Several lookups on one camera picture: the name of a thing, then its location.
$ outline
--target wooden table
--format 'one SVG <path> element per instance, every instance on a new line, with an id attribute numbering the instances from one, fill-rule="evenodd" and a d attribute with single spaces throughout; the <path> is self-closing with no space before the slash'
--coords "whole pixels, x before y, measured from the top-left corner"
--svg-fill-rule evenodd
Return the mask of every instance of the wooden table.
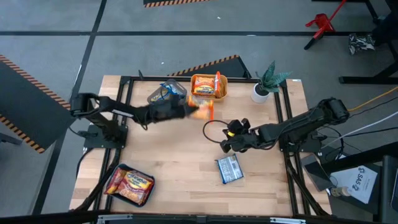
<path id="1" fill-rule="evenodd" d="M 120 76 L 104 76 L 100 95 L 115 99 Z M 189 82 L 181 82 L 189 90 Z M 287 80 L 293 115 L 307 110 L 303 86 L 299 80 Z M 131 104 L 147 104 L 147 97 L 159 82 L 134 82 Z M 231 121 L 247 118 L 252 127 L 277 123 L 274 95 L 264 104 L 252 101 L 252 83 L 229 83 L 224 102 L 215 103 L 215 119 Z M 290 216 L 290 196 L 284 158 L 278 145 L 269 151 L 248 150 L 237 154 L 244 178 L 223 184 L 215 160 L 229 156 L 218 144 L 202 135 L 205 121 L 182 119 L 148 125 L 143 130 L 130 119 L 126 147 L 121 163 L 153 175 L 156 184 L 149 201 L 142 208 L 114 199 L 113 212 L 209 214 L 209 215 L 278 215 Z M 225 138 L 223 124 L 213 123 L 206 129 L 213 139 Z M 70 204 L 76 208 L 96 185 L 104 149 L 94 149 L 81 163 Z M 306 185 L 324 210 L 330 211 L 326 192 L 317 192 L 304 172 Z M 300 191 L 296 188 L 299 209 Z M 102 197 L 100 208 L 104 208 Z"/>

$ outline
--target yellow and black hazard tape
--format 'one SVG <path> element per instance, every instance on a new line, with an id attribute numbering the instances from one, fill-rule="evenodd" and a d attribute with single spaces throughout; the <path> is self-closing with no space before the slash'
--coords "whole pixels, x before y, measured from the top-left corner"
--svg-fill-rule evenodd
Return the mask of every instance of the yellow and black hazard tape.
<path id="1" fill-rule="evenodd" d="M 157 6 L 173 6 L 176 4 L 194 3 L 194 2 L 205 2 L 210 0 L 171 0 L 171 1 L 159 1 L 145 4 L 145 7 L 157 7 Z"/>
<path id="2" fill-rule="evenodd" d="M 195 71 L 195 70 L 198 70 L 198 69 L 210 66 L 210 65 L 215 65 L 217 63 L 225 62 L 227 60 L 231 60 L 231 59 L 234 59 L 234 58 L 239 58 L 239 55 L 232 55 L 232 56 L 229 56 L 229 57 L 221 58 L 221 59 L 215 60 L 213 62 L 204 63 L 203 65 L 198 65 L 198 66 L 195 66 L 195 67 L 192 67 L 192 68 L 188 68 L 188 69 L 185 69 L 185 70 L 182 70 L 182 71 L 179 71 L 179 72 L 175 72 L 173 74 L 168 74 L 167 76 L 183 75 L 185 73 L 192 72 L 192 71 Z"/>
<path id="3" fill-rule="evenodd" d="M 20 76 L 24 77 L 31 84 L 35 85 L 39 90 L 41 90 L 42 92 L 47 94 L 49 97 L 51 97 L 53 100 L 55 100 L 61 106 L 63 106 L 65 109 L 70 110 L 70 104 L 67 101 L 65 101 L 60 96 L 58 96 L 56 93 L 54 93 L 52 90 L 47 88 L 43 83 L 37 81 L 34 77 L 29 75 L 27 72 L 23 71 L 20 67 L 18 67 L 16 64 L 14 64 L 12 61 L 10 61 L 4 55 L 0 55 L 0 62 L 5 63 L 8 67 L 12 68 Z"/>
<path id="4" fill-rule="evenodd" d="M 35 141 L 31 140 L 25 133 L 23 133 L 19 128 L 17 128 L 14 124 L 11 123 L 5 116 L 0 114 L 0 122 L 7 126 L 11 131 L 16 133 L 18 137 L 20 137 L 26 144 L 32 147 L 36 152 L 42 153 L 44 149 L 40 147 Z"/>

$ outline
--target red tripod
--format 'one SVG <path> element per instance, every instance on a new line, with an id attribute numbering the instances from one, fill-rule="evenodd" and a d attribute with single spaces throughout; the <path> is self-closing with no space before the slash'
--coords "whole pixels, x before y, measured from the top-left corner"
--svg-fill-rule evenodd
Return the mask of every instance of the red tripod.
<path id="1" fill-rule="evenodd" d="M 333 15 L 331 15 L 330 19 L 328 19 L 328 16 L 326 14 L 321 13 L 321 14 L 317 14 L 313 21 L 311 21 L 305 25 L 306 27 L 309 27 L 313 23 L 316 23 L 320 29 L 318 30 L 318 32 L 315 33 L 315 35 L 312 37 L 310 42 L 304 47 L 304 50 L 308 50 L 315 43 L 316 40 L 320 40 L 323 37 L 324 32 L 335 32 L 336 31 L 335 28 L 333 28 L 330 21 L 335 17 L 336 13 L 341 9 L 341 7 L 343 7 L 343 5 L 346 1 L 347 0 L 342 0 L 340 5 L 337 7 L 336 11 L 333 13 Z"/>

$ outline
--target gray carpet floor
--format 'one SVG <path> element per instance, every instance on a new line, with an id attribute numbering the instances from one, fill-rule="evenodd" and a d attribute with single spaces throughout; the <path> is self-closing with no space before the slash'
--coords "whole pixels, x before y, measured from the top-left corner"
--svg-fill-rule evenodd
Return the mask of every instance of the gray carpet floor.
<path id="1" fill-rule="evenodd" d="M 384 1 L 372 1 L 379 15 L 389 13 Z M 0 1 L 0 31 L 91 31 L 101 0 Z M 205 3 L 146 9 L 142 1 L 108 1 L 99 31 L 314 31 L 305 27 L 317 13 L 330 15 L 337 2 L 311 0 L 218 0 Z M 348 3 L 333 20 L 338 31 L 371 31 L 375 25 L 363 3 Z M 0 54 L 10 58 L 36 79 L 68 98 L 79 71 L 88 36 L 0 35 Z M 263 72 L 276 61 L 277 71 L 292 71 L 302 79 L 309 106 L 334 96 L 352 108 L 379 95 L 391 85 L 341 85 L 338 77 L 371 76 L 393 62 L 387 46 L 375 52 L 348 53 L 347 37 L 324 37 L 310 50 L 304 36 L 101 36 L 97 37 L 85 71 L 81 92 L 97 93 L 103 75 L 166 75 L 229 55 L 240 55 L 249 71 Z M 398 96 L 394 93 L 384 98 Z M 375 122 L 398 109 L 397 103 L 372 110 L 336 127 L 342 133 Z M 396 126 L 398 119 L 372 129 Z M 77 121 L 73 129 L 86 129 Z M 0 132 L 10 134 L 2 124 Z M 324 130 L 324 134 L 334 135 Z M 358 136 L 346 140 L 361 150 L 398 141 L 398 131 Z M 44 213 L 68 210 L 75 183 L 75 169 L 82 155 L 83 140 L 71 132 L 63 143 Z M 26 145 L 0 144 L 0 217 L 31 212 L 50 150 L 37 154 Z M 348 153 L 357 153 L 346 148 Z M 15 186 L 24 188 L 16 191 Z M 333 214 L 359 220 L 371 214 L 331 198 Z"/>

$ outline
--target white pot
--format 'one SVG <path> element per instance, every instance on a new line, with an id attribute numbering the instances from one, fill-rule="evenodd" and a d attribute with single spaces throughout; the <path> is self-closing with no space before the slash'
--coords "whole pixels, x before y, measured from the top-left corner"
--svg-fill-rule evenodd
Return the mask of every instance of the white pot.
<path id="1" fill-rule="evenodd" d="M 269 93 L 268 93 L 266 96 L 261 96 L 261 95 L 259 95 L 259 94 L 256 92 L 256 86 L 257 86 L 257 85 L 258 85 L 258 83 L 255 84 L 254 87 L 253 87 L 253 91 L 252 91 L 252 93 L 251 93 L 251 98 L 252 98 L 252 100 L 253 100 L 254 102 L 256 102 L 256 103 L 264 103 L 264 102 L 268 99 Z"/>

